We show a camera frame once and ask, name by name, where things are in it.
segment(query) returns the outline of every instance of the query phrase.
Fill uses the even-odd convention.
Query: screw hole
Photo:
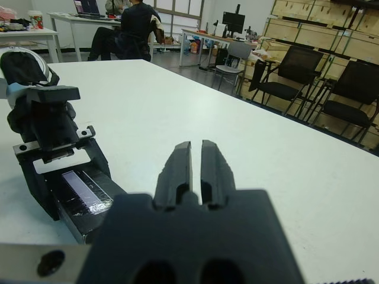
[[[174,270],[167,262],[150,262],[138,273],[134,284],[176,284]]]
[[[201,284],[244,284],[239,268],[230,260],[212,260],[204,268]]]
[[[41,277],[50,276],[58,271],[65,261],[65,253],[61,250],[54,250],[45,254],[38,265],[37,273]]]

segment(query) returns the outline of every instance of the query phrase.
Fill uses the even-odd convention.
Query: gray chair
[[[225,75],[235,76],[236,81],[237,81],[239,75],[241,73],[243,73],[242,78],[240,79],[239,85],[237,88],[237,94],[239,95],[241,93],[241,90],[242,90],[242,84],[243,84],[243,79],[245,78],[247,65],[245,65],[244,70],[239,70],[238,68],[232,68],[226,64],[228,64],[230,56],[238,57],[240,59],[247,61],[249,56],[250,56],[251,50],[252,50],[252,46],[250,44],[239,43],[237,41],[230,43],[229,47],[227,49],[228,56],[227,56],[225,65],[217,65],[216,66],[216,69],[214,71],[214,76],[213,76],[212,88],[213,88],[214,82],[216,81],[217,72],[221,73],[221,79],[220,79],[220,84],[219,84],[218,90],[220,90],[221,83],[222,83]]]

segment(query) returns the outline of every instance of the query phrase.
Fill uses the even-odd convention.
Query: cup
[[[43,29],[43,14],[41,11],[29,11],[28,15],[30,17],[31,25],[34,29]]]

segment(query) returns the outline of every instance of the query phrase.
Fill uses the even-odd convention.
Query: white desk
[[[204,33],[199,33],[198,31],[191,31],[191,30],[182,29],[183,40],[182,40],[181,49],[180,49],[179,66],[183,66],[184,40],[185,40],[186,36],[199,37],[201,39],[200,51],[198,54],[198,65],[201,64],[201,55],[203,54],[204,40],[211,40],[211,41],[216,41],[219,43],[226,43],[226,44],[234,42],[233,39],[231,39],[231,38],[216,37],[216,36],[211,35],[211,34],[204,34]],[[258,46],[257,43],[247,43],[247,44],[250,44],[252,46],[252,49],[255,49]],[[208,55],[208,65],[210,64],[212,49],[213,49],[213,43],[211,44],[211,49],[210,49],[209,55]]]
[[[78,33],[76,32],[76,26],[79,24],[85,24],[85,25],[102,25],[102,26],[108,26],[108,27],[121,27],[121,22],[118,21],[103,21],[103,20],[90,20],[90,19],[84,19],[72,16],[70,14],[66,13],[59,13],[59,12],[51,12],[48,13],[50,15],[50,18],[52,19],[52,25],[53,29],[57,31],[57,25],[55,20],[60,20],[64,22],[69,22],[71,26],[71,33],[73,38],[73,45],[75,47],[76,56],[78,58],[78,61],[82,61],[81,51],[78,46]],[[58,36],[55,37],[56,45],[58,48],[58,56],[60,62],[63,62],[62,52],[60,51],[60,44],[59,44],[59,38]],[[154,41],[155,41],[155,35],[154,33],[151,33],[150,37],[150,55],[153,59],[153,51],[154,51]]]
[[[112,177],[127,192],[153,194],[175,145],[192,141],[199,194],[201,141],[212,140],[238,189],[268,191],[308,283],[379,282],[378,157],[142,60],[50,66],[62,85],[79,87],[75,121],[95,127]],[[106,83],[125,78],[127,88]],[[9,111],[0,101],[0,243],[74,243],[27,189]]]
[[[58,63],[59,61],[54,42],[55,36],[57,37],[58,33],[49,30],[48,28],[44,28],[43,30],[31,29],[30,31],[9,31],[7,33],[0,33],[0,43],[8,43],[10,41],[46,41],[52,61]]]

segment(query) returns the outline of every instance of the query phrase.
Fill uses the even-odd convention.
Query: black chair
[[[330,101],[329,98],[333,93],[360,102],[361,106],[359,108],[354,108],[340,102]],[[332,117],[339,118],[340,120],[347,121],[350,124],[361,127],[351,139],[352,141],[364,131],[358,142],[360,144],[370,129],[375,117],[379,113],[378,95],[379,66],[350,61],[339,80],[330,90],[312,125],[316,124],[322,112]],[[374,101],[377,101],[376,110],[374,115],[369,118],[368,115],[360,109],[363,105],[371,105]]]
[[[253,102],[258,91],[263,92],[262,103],[261,103],[262,105],[264,104],[266,93],[268,93],[269,95],[277,96],[278,98],[281,98],[281,99],[285,99],[286,101],[291,102],[288,108],[282,113],[282,115],[286,116],[292,104],[295,102],[297,98],[302,97],[303,89],[308,85],[309,85],[309,88],[305,96],[305,99],[309,97],[309,93],[311,89],[310,86],[313,83],[315,77],[318,75],[317,72],[315,72],[315,70],[317,66],[319,65],[322,57],[323,57],[323,54],[321,52],[310,50],[310,49],[304,49],[302,47],[291,46],[287,54],[283,58],[282,63],[279,66],[271,70],[271,66],[273,62],[269,62],[267,75],[264,77],[262,82],[259,82],[259,81],[257,82],[256,80],[252,81],[250,89],[251,90],[256,89],[256,92],[254,96],[252,97],[251,102]],[[259,70],[258,70],[259,74],[257,75],[257,78],[259,79],[260,79],[259,75],[262,76],[261,75],[262,66],[263,65],[260,65]],[[278,70],[278,75],[280,77],[284,77],[286,79],[302,84],[302,87],[300,88],[300,90],[296,88],[292,88],[282,83],[269,82],[268,78],[270,74],[276,70]],[[299,107],[298,116],[300,116],[300,113],[304,107],[304,103],[305,101],[303,101],[301,106]]]

